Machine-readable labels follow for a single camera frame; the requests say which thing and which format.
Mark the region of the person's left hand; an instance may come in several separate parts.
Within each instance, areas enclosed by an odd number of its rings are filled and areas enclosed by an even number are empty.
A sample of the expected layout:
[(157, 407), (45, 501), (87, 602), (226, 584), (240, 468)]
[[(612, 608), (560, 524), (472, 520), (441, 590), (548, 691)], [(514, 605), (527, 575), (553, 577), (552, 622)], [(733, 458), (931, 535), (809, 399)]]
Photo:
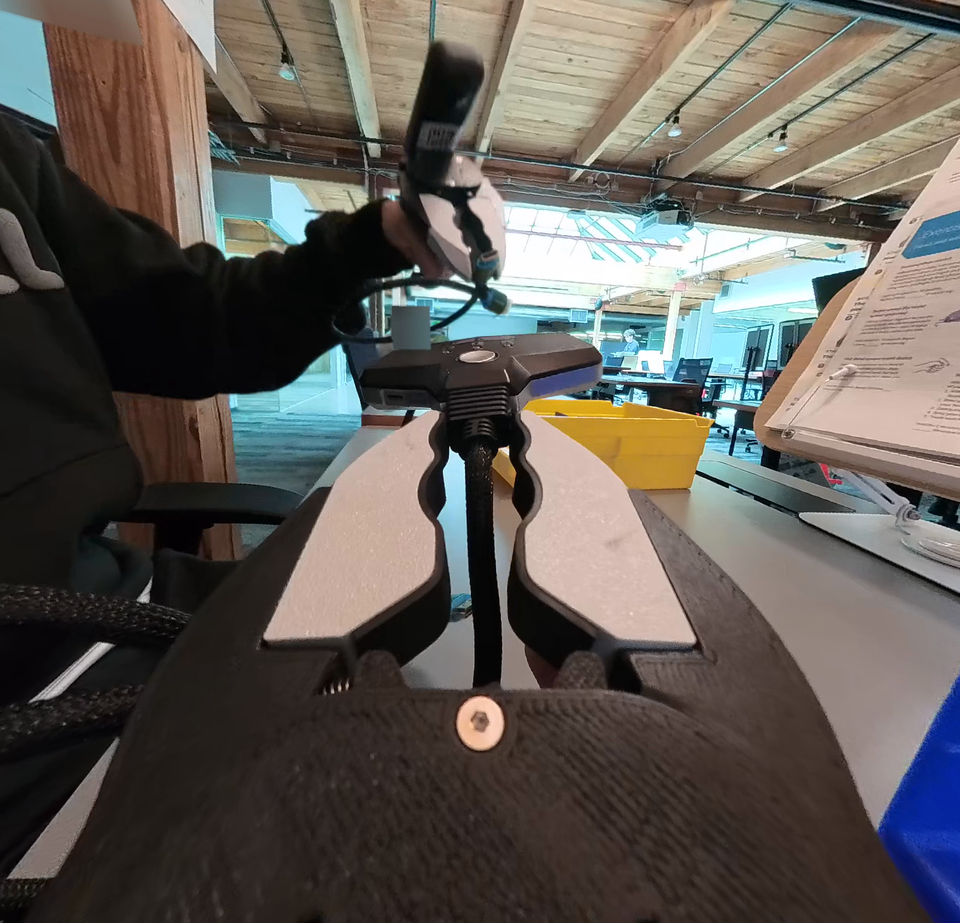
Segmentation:
[(410, 218), (399, 201), (382, 200), (380, 219), (386, 241), (411, 268), (427, 278), (450, 279), (450, 269), (430, 249), (425, 231)]

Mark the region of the person in black hoodie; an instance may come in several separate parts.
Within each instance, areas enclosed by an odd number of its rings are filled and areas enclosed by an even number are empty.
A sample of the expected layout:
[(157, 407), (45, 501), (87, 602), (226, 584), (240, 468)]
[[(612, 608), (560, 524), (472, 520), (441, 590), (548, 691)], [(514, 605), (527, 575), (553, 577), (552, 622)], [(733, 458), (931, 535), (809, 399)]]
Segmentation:
[(217, 393), (224, 257), (107, 205), (2, 114), (2, 584), (130, 593), (102, 533), (138, 501), (114, 393)]

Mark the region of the blue plastic bin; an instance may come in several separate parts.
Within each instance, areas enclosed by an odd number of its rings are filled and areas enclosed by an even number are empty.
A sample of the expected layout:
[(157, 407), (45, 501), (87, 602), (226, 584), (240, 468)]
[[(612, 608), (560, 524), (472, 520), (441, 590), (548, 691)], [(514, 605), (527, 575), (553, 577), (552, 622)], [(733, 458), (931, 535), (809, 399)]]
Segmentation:
[(959, 920), (959, 680), (886, 809), (879, 836), (933, 921)]

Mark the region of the wooden pillar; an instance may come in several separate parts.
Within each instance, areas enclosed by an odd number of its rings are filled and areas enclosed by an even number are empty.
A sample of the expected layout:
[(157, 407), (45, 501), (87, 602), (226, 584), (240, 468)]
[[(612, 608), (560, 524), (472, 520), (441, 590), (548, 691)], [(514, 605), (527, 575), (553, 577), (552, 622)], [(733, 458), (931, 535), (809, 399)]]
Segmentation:
[[(112, 205), (182, 246), (215, 240), (205, 71), (162, 0), (129, 0), (142, 42), (45, 26), (66, 164)], [(227, 397), (114, 396), (148, 484), (236, 481)]]

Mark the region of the yellow plastic bin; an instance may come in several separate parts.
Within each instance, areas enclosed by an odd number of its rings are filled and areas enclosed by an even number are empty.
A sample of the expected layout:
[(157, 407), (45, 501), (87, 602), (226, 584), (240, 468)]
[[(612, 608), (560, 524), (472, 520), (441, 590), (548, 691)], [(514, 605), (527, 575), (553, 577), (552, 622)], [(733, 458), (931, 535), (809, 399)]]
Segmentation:
[(581, 495), (622, 489), (688, 489), (704, 452), (711, 418), (648, 404), (543, 399), (526, 413), (555, 428), (533, 431), (531, 473)]

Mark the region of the black mesh office chair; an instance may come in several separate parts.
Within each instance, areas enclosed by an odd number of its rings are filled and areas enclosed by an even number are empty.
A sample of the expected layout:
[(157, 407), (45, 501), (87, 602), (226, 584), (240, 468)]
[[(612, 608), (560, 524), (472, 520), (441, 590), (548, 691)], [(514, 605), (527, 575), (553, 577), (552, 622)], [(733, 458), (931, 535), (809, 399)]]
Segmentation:
[(671, 397), (675, 410), (702, 415), (704, 389), (713, 364), (712, 357), (683, 357), (678, 361), (671, 377), (671, 382), (678, 385)]

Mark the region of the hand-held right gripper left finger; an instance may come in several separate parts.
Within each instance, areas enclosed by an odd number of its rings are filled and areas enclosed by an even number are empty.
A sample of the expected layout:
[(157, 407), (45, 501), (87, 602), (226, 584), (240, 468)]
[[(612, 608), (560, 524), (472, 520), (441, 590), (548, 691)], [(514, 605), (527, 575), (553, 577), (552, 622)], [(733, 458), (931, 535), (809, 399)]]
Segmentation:
[(262, 636), (270, 649), (369, 652), (401, 665), (450, 619), (450, 572), (439, 515), (449, 458), (442, 414), (390, 432), (326, 490)]

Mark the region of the grey desk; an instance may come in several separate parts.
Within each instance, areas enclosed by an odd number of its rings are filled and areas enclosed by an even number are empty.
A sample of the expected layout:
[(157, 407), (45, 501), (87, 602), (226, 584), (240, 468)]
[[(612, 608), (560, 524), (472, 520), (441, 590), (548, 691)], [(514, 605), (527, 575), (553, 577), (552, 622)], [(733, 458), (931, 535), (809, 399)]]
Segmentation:
[(700, 476), (650, 498), (784, 642), (880, 826), (958, 676), (958, 596)]

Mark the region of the black table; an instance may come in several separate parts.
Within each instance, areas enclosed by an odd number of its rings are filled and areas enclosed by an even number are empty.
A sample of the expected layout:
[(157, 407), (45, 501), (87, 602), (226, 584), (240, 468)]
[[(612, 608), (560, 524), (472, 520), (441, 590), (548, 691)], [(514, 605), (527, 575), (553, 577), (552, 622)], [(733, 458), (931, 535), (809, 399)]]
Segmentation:
[(769, 470), (757, 463), (714, 450), (707, 451), (701, 457), (696, 474), (794, 516), (803, 513), (880, 513), (865, 499), (838, 493), (827, 486)]

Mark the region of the black monitor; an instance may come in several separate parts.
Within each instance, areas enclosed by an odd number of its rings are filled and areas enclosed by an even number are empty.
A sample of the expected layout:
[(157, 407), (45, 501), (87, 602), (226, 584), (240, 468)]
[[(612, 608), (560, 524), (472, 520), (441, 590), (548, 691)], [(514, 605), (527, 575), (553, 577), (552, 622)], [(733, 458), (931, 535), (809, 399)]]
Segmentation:
[(838, 293), (841, 293), (849, 284), (858, 281), (864, 274), (865, 269), (865, 267), (860, 267), (858, 269), (850, 269), (814, 277), (811, 280), (811, 286), (817, 316), (822, 316), (827, 306)]

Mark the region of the white stand base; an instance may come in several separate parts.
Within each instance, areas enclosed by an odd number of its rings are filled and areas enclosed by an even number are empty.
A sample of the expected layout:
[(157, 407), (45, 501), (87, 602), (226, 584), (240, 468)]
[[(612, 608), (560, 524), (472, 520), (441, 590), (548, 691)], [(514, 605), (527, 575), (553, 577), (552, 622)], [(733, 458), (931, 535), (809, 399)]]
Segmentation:
[(959, 593), (958, 530), (925, 520), (899, 526), (886, 513), (803, 512), (798, 518), (898, 569)]

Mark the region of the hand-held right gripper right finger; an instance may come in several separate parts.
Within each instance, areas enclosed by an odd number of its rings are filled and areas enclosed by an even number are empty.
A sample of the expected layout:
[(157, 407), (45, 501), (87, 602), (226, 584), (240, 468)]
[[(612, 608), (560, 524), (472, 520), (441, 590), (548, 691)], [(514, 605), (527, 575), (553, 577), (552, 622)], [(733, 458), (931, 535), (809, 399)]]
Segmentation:
[(690, 653), (697, 635), (626, 484), (599, 456), (532, 411), (510, 443), (519, 516), (510, 627), (542, 660), (572, 653)]

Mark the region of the ceiling projector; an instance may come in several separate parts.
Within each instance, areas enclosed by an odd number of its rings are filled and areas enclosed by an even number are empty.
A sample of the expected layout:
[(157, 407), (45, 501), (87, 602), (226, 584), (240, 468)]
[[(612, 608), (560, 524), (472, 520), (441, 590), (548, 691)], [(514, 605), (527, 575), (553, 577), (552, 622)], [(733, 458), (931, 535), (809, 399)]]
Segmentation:
[(682, 243), (687, 240), (695, 226), (693, 213), (676, 201), (663, 203), (663, 206), (649, 209), (636, 219), (634, 231), (638, 241), (670, 244), (674, 240)]

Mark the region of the person's left forearm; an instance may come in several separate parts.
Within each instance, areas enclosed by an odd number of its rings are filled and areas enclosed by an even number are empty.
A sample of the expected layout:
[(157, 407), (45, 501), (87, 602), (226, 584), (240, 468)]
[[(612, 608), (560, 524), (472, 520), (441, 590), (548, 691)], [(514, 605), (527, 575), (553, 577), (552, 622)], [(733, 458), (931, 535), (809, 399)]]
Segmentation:
[(280, 389), (339, 342), (337, 310), (342, 330), (361, 332), (364, 282), (413, 269), (384, 236), (381, 201), (314, 219), (305, 240), (282, 253), (227, 258), (209, 244), (184, 248), (184, 269), (171, 279), (164, 392), (199, 400)]

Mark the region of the black tracking device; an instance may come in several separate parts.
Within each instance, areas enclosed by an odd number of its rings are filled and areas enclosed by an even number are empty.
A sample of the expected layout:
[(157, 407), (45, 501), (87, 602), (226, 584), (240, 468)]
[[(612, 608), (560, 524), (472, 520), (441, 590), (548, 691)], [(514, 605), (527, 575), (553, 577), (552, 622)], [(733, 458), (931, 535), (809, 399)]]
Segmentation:
[(359, 387), (379, 410), (432, 410), (451, 447), (475, 438), (507, 445), (532, 401), (592, 389), (603, 357), (566, 332), (495, 334), (393, 350), (366, 367)]

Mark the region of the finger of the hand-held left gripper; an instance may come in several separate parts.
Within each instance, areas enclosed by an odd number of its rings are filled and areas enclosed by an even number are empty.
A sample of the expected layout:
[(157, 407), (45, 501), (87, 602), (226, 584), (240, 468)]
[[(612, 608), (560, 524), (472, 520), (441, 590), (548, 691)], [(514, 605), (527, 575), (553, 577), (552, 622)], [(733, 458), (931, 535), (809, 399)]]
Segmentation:
[(426, 226), (427, 245), (449, 277), (474, 279), (471, 245), (465, 240), (461, 217), (475, 195), (476, 186), (416, 188), (416, 203)]
[(459, 210), (466, 247), (469, 279), (499, 279), (507, 257), (507, 229), (503, 201), (490, 179), (483, 176)]

